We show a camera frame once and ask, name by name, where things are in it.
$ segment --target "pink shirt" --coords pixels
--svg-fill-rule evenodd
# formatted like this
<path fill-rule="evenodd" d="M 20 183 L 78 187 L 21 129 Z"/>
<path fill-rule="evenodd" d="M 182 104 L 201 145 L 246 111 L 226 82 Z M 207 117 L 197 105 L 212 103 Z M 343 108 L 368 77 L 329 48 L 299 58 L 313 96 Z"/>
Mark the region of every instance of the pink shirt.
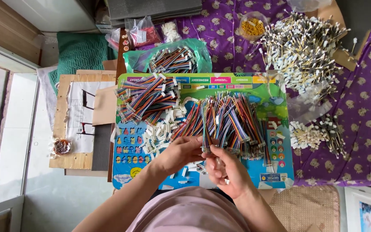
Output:
<path fill-rule="evenodd" d="M 229 200 L 202 187 L 185 187 L 149 201 L 128 232 L 250 231 Z"/>

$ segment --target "framed picture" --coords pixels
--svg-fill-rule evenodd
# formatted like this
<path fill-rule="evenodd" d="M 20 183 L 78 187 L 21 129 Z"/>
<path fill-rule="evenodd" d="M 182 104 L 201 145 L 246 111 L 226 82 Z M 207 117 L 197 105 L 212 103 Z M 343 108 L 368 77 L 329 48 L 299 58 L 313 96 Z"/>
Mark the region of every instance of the framed picture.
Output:
<path fill-rule="evenodd" d="M 371 188 L 346 187 L 348 231 L 371 232 Z"/>

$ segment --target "person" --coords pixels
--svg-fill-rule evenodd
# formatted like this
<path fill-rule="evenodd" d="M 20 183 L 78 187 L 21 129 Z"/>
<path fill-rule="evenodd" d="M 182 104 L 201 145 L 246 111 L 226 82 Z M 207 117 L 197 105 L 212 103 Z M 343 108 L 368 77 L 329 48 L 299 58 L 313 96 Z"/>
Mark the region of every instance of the person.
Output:
<path fill-rule="evenodd" d="M 211 155 L 202 153 L 201 146 L 201 136 L 174 140 L 73 231 L 286 231 L 236 156 L 214 145 Z M 216 157 L 225 164 L 229 184 L 217 169 Z M 202 160 L 206 160 L 210 180 L 235 205 L 201 187 L 171 190 L 148 201 L 167 176 Z"/>

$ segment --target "wall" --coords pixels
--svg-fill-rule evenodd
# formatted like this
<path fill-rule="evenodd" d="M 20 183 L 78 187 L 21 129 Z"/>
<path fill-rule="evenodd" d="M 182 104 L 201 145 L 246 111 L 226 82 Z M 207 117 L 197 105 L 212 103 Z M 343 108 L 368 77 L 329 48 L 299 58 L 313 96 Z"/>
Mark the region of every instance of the wall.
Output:
<path fill-rule="evenodd" d="M 38 64 L 39 45 L 34 42 L 40 31 L 0 0 L 0 46 Z"/>

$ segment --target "woven mat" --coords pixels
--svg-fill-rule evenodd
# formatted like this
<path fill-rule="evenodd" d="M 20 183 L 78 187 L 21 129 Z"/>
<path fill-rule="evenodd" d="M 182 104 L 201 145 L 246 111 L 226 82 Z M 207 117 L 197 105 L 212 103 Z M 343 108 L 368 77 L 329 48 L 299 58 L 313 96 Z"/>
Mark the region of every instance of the woven mat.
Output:
<path fill-rule="evenodd" d="M 312 224 L 322 232 L 340 231 L 339 205 L 333 186 L 293 187 L 276 193 L 270 203 L 289 232 L 306 232 Z"/>

